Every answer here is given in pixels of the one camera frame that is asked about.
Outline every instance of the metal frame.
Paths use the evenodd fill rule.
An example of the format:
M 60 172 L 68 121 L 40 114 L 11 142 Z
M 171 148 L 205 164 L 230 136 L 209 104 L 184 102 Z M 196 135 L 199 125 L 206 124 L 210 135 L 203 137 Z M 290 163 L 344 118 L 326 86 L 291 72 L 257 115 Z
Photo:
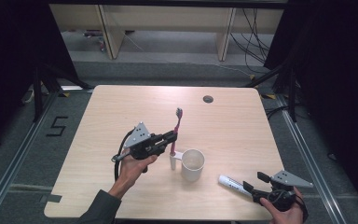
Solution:
M 155 7 L 247 7 L 275 8 L 303 7 L 309 0 L 48 0 L 49 4 L 155 6 Z
M 279 106 L 286 105 L 286 102 L 284 101 L 282 95 L 278 95 L 277 99 L 278 99 Z M 307 165 L 307 168 L 310 172 L 310 176 L 313 179 L 313 184 L 318 190 L 319 195 L 321 196 L 322 201 L 324 202 L 324 206 L 326 207 L 327 213 L 331 217 L 333 223 L 337 223 L 337 224 L 348 223 L 341 211 L 341 208 L 339 207 L 336 198 L 333 195 L 333 192 L 328 187 L 327 182 L 325 181 L 324 176 L 321 170 L 319 169 L 317 162 L 313 158 L 312 153 L 310 152 L 310 148 L 308 147 L 307 142 L 302 136 L 302 133 L 299 130 L 297 124 L 293 122 L 293 120 L 289 115 L 289 112 L 283 111 L 282 114 L 290 132 L 293 135 L 293 138 L 296 141 L 298 150 L 301 153 L 301 156 L 305 164 Z
M 19 172 L 21 165 L 28 154 L 29 149 L 39 132 L 40 127 L 45 121 L 46 114 L 48 113 L 55 99 L 57 99 L 57 96 L 57 92 L 53 92 L 48 96 L 48 99 L 45 102 L 46 109 L 43 111 L 40 118 L 31 125 L 31 128 L 25 136 L 24 140 L 22 141 L 19 149 L 16 152 L 16 155 L 14 156 L 10 165 L 7 167 L 4 175 L 0 179 L 0 205 L 5 199 L 5 196 L 7 194 L 8 189 L 10 188 L 11 183 Z

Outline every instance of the aluminum rail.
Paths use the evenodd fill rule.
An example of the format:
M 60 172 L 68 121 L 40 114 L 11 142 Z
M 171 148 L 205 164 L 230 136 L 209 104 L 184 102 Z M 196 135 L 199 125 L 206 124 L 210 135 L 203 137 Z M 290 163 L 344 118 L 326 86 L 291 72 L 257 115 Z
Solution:
M 22 163 L 25 160 L 25 157 L 28 154 L 28 151 L 34 142 L 40 127 L 42 126 L 46 114 L 48 113 L 49 109 L 51 108 L 55 99 L 57 99 L 58 93 L 53 92 L 51 93 L 46 102 L 45 102 L 45 110 L 40 116 L 40 118 L 35 121 L 32 125 L 30 130 L 28 131 L 27 135 L 25 136 L 24 140 L 22 141 L 19 149 L 17 150 L 13 160 L 11 161 L 10 165 L 7 167 L 4 175 L 0 179 L 0 205 L 2 201 L 5 199 L 8 189 L 10 188 L 11 183 L 13 182 L 14 178 L 16 177 L 17 173 L 19 172 Z
M 278 95 L 277 99 L 278 99 L 279 106 L 286 105 L 283 96 Z M 312 153 L 310 152 L 310 149 L 304 137 L 302 136 L 301 131 L 299 130 L 297 124 L 292 121 L 287 111 L 284 110 L 282 114 L 286 121 L 287 126 L 289 127 L 290 132 L 292 133 L 292 136 L 295 138 L 301 156 L 303 157 L 303 160 L 307 165 L 308 170 L 310 171 L 310 176 L 312 177 L 312 180 L 314 182 L 313 184 L 318 190 L 322 198 L 322 201 L 324 202 L 324 206 L 326 207 L 327 213 L 331 217 L 333 223 L 337 223 L 337 224 L 348 223 L 345 217 L 343 216 L 341 208 L 339 207 L 339 204 L 335 199 L 333 192 L 328 187 L 327 182 L 325 181 L 324 176 L 321 170 L 319 169 L 318 164 L 313 158 Z

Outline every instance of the sleeve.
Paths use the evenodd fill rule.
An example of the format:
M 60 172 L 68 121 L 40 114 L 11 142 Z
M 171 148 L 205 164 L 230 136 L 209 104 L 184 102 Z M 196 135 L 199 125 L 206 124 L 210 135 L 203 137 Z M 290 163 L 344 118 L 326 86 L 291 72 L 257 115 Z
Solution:
M 120 205 L 120 199 L 100 190 L 89 206 L 89 210 L 76 223 L 110 224 Z

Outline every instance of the paper cup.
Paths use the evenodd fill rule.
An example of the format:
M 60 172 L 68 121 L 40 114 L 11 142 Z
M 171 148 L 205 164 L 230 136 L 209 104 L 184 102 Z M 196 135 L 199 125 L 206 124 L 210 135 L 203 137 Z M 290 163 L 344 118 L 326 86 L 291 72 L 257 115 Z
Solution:
M 182 177 L 188 181 L 196 181 L 200 178 L 202 168 L 205 164 L 205 157 L 201 151 L 191 148 L 184 153 L 175 152 L 171 156 L 171 168 L 174 170 L 176 160 L 182 161 Z

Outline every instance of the wire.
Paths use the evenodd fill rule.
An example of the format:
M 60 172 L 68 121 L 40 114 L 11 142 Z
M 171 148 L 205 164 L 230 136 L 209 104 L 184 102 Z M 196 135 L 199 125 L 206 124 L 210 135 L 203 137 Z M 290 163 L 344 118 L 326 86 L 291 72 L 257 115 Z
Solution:
M 238 68 L 229 68 L 229 67 L 225 67 L 225 66 L 220 65 L 220 64 L 212 64 L 212 65 L 214 65 L 214 66 L 216 66 L 216 67 L 221 67 L 221 68 L 224 68 L 224 69 L 227 69 L 227 70 L 238 71 L 238 72 L 244 73 L 244 74 L 247 75 L 248 77 L 251 76 L 249 73 L 246 73 L 246 72 L 244 72 L 244 71 L 242 71 L 242 70 L 240 70 L 240 69 L 238 69 Z
M 246 40 L 246 42 L 250 42 L 250 40 L 248 40 L 248 38 L 246 38 L 244 35 L 243 35 L 243 33 L 241 33 L 241 36 Z M 251 42 L 251 45 L 253 45 L 253 46 L 255 46 L 255 47 L 260 47 L 259 45 L 256 45 L 256 44 L 254 44 L 254 43 L 252 43 Z M 268 47 L 261 47 L 263 50 L 269 50 L 269 48 Z
M 275 113 L 277 113 L 278 111 L 281 110 L 287 110 L 289 108 L 289 105 L 283 105 L 277 108 L 270 108 L 270 109 L 266 109 L 266 115 L 267 115 L 267 119 L 270 119 L 272 117 L 272 115 L 274 115 Z
M 276 203 L 277 201 L 279 201 L 281 199 L 281 197 L 283 196 L 283 194 L 287 193 L 286 190 L 283 189 L 276 189 L 273 190 L 271 193 L 268 194 L 267 199 L 271 202 L 271 203 Z
M 129 131 L 126 136 L 123 138 L 123 141 L 121 141 L 121 144 L 120 144 L 120 148 L 118 149 L 118 153 L 117 155 L 119 156 L 121 154 L 121 149 L 123 148 L 124 146 L 124 142 L 126 141 L 126 139 L 132 134 L 133 132 L 133 129 L 131 131 Z M 119 165 L 120 165 L 120 161 L 116 161 L 115 162 L 115 181 L 118 179 L 118 168 L 119 168 Z
M 242 12 L 243 12 L 243 15 L 245 16 L 245 19 L 247 20 L 248 22 L 248 25 L 251 29 L 251 35 L 249 37 L 249 39 L 245 38 L 243 35 L 242 37 L 245 38 L 245 40 L 247 40 L 247 45 L 246 45 L 246 48 L 242 48 L 243 46 L 241 46 L 240 48 L 242 50 L 245 51 L 245 64 L 246 66 L 248 67 L 249 70 L 251 70 L 252 72 L 255 72 L 255 73 L 261 73 L 261 74 L 265 74 L 264 72 L 258 72 L 258 71 L 255 71 L 253 70 L 252 68 L 249 67 L 249 64 L 247 62 L 247 55 L 250 54 L 252 57 L 254 57 L 255 59 L 257 59 L 258 61 L 260 61 L 261 63 L 265 63 L 265 60 L 266 60 L 266 57 L 267 57 L 267 54 L 265 53 L 264 51 L 264 48 L 261 46 L 262 44 L 266 47 L 267 45 L 265 45 L 259 38 L 258 38 L 258 33 L 257 33 L 257 23 L 256 23 L 256 18 L 257 18 L 257 9 L 254 8 L 254 24 L 252 25 L 251 22 L 249 21 L 249 18 L 248 16 L 246 15 L 246 12 L 244 10 L 244 8 L 242 9 Z M 239 45 L 239 42 L 234 38 L 234 36 L 231 34 L 231 36 L 233 37 L 234 41 L 237 43 L 237 45 Z M 259 47 L 259 50 L 260 50 L 260 53 L 261 53 L 261 56 L 263 57 L 262 59 L 258 56 L 255 57 L 255 54 L 254 53 L 249 53 L 250 50 L 249 50 L 249 46 L 250 44 L 252 43 L 252 37 L 255 37 L 255 39 L 257 40 L 257 47 Z
M 143 48 L 139 47 L 139 45 L 137 45 L 137 44 L 135 43 L 135 41 L 133 41 L 129 36 L 127 36 L 125 32 L 123 32 L 123 34 L 124 34 L 124 36 L 125 36 L 127 39 L 130 40 L 130 42 L 131 42 L 133 45 L 135 45 L 135 47 L 136 47 L 137 49 L 141 50 L 142 52 L 145 52 L 145 50 L 144 50 Z
M 300 208 L 303 212 L 303 223 L 305 223 L 305 221 L 307 220 L 307 218 L 309 216 L 307 206 L 305 205 L 304 200 L 301 197 L 299 197 L 298 195 L 296 195 L 295 203 L 298 204 L 298 206 L 300 206 Z

